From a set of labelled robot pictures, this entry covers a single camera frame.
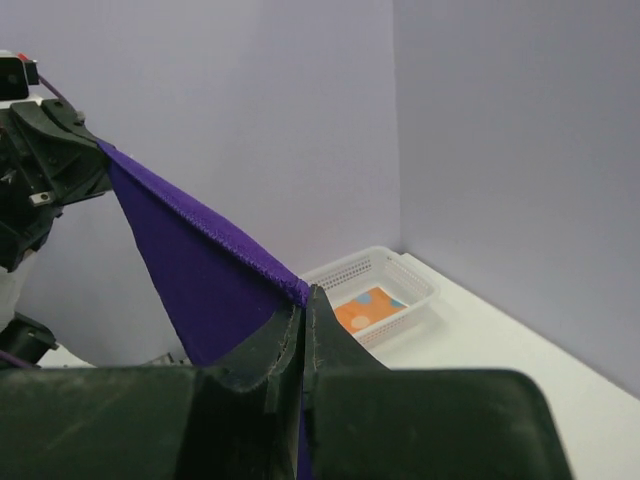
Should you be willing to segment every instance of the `plastic basket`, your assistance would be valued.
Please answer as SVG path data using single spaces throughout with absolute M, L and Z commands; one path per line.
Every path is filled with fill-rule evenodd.
M 406 305 L 404 310 L 353 335 L 366 347 L 377 345 L 422 321 L 424 308 L 438 292 L 434 282 L 385 247 L 368 248 L 313 270 L 303 278 L 324 288 L 333 308 L 374 287 L 380 287 Z

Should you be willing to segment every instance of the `purple cloth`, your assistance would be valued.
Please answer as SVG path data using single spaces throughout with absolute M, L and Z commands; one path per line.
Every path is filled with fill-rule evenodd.
M 226 218 L 100 142 L 138 250 L 189 359 L 211 365 L 309 287 Z
M 300 425 L 298 433 L 298 473 L 297 480 L 313 480 L 313 468 L 311 454 L 309 453 L 309 441 L 307 440 L 307 428 L 304 420 L 304 409 L 300 407 Z

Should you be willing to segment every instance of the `orange towel with dots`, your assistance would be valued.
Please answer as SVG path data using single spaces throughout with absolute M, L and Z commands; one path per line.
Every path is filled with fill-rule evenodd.
M 335 314 L 340 324 L 353 334 L 405 308 L 380 287 L 375 287 L 336 308 Z

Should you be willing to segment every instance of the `blue dot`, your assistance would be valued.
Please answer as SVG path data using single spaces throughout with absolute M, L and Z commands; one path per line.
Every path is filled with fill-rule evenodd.
M 356 297 L 356 302 L 361 303 L 363 305 L 371 303 L 371 294 L 363 293 L 362 295 L 358 295 Z

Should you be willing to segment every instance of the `white table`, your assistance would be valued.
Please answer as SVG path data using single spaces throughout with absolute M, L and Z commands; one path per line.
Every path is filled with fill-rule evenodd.
M 411 255 L 403 257 L 440 285 L 440 296 L 423 325 L 377 345 L 373 355 L 394 369 L 519 370 L 547 397 L 577 480 L 640 478 L 639 400 Z
M 57 350 L 49 350 L 38 362 L 42 368 L 79 368 L 93 367 L 93 365 L 80 360 L 62 345 Z

